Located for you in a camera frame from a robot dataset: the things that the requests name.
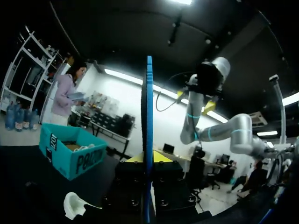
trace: computer monitor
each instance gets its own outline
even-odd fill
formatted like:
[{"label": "computer monitor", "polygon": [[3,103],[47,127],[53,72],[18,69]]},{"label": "computer monitor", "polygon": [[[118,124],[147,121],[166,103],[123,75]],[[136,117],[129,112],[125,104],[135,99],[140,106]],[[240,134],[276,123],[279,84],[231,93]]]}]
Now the computer monitor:
[{"label": "computer monitor", "polygon": [[228,165],[229,158],[230,158],[229,155],[225,155],[225,154],[223,154],[222,157],[221,157],[220,162],[221,162],[222,164],[226,164],[226,165]]},{"label": "computer monitor", "polygon": [[174,151],[174,146],[164,144],[163,152],[173,154],[173,151]]}]

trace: papers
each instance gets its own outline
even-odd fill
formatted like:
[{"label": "papers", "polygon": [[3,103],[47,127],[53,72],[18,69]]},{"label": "papers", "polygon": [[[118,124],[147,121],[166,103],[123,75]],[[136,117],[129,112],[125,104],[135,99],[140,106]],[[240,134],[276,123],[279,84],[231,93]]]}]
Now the papers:
[{"label": "papers", "polygon": [[84,97],[85,96],[85,93],[82,93],[82,92],[75,92],[75,93],[72,93],[72,94],[68,94],[67,97],[69,99],[71,99],[72,101],[83,101],[83,102],[88,102],[89,100],[89,97]]}]

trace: black table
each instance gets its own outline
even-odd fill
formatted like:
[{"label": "black table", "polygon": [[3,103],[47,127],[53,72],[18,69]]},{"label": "black table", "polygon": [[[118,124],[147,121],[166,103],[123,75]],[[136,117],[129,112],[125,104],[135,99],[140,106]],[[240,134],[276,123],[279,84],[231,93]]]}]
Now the black table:
[{"label": "black table", "polygon": [[[14,210],[12,216],[9,215],[12,211],[6,213],[2,210],[0,218],[7,215],[9,223],[12,223],[23,213],[27,220],[58,223],[55,217],[59,217],[60,221],[68,223],[70,220],[64,217],[65,195],[72,191],[88,203],[101,206],[101,199],[114,179],[117,163],[118,160],[106,156],[102,163],[68,181],[48,163],[38,146],[0,147],[0,194],[7,209]],[[37,183],[46,196],[50,214],[49,209],[43,208],[42,202],[40,206],[32,203],[25,187],[29,181]]]},{"label": "black table", "polygon": [[110,131],[110,130],[108,130],[108,129],[106,129],[106,128],[104,128],[104,127],[96,124],[93,121],[91,121],[90,124],[92,125],[92,130],[93,130],[93,135],[94,136],[97,137],[98,134],[99,134],[99,132],[100,132],[100,133],[102,133],[102,134],[104,134],[104,135],[106,135],[106,136],[108,136],[108,137],[110,137],[110,138],[112,138],[112,139],[114,139],[114,140],[116,140],[116,141],[118,141],[120,143],[123,143],[125,145],[125,147],[124,147],[124,149],[122,151],[120,160],[122,158],[126,158],[126,159],[130,158],[130,156],[126,155],[126,150],[127,150],[128,144],[130,142],[130,137],[128,137],[128,138],[123,137],[123,136],[121,136],[121,135],[119,135],[117,133],[114,133],[113,131]]}]

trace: dark jeans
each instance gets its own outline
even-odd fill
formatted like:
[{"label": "dark jeans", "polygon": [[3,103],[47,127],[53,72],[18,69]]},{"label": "dark jeans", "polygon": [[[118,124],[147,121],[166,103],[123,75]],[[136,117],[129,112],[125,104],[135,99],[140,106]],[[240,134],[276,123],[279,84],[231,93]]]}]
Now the dark jeans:
[{"label": "dark jeans", "polygon": [[236,187],[238,187],[240,184],[244,185],[246,182],[246,176],[240,176],[236,181],[235,184],[232,186],[231,190],[234,190]]}]

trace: dark hair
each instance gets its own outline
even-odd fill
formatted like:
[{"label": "dark hair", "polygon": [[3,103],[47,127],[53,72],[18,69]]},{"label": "dark hair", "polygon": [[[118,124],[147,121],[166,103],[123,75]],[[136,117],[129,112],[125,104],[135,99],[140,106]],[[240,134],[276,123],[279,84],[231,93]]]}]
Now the dark hair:
[{"label": "dark hair", "polygon": [[74,86],[76,86],[76,72],[80,69],[80,68],[87,68],[87,65],[85,62],[77,62],[74,63],[68,70],[67,70],[67,74],[70,74],[73,77],[73,83]]},{"label": "dark hair", "polygon": [[256,163],[256,168],[257,169],[261,169],[263,167],[263,162],[262,161],[259,161]]}]

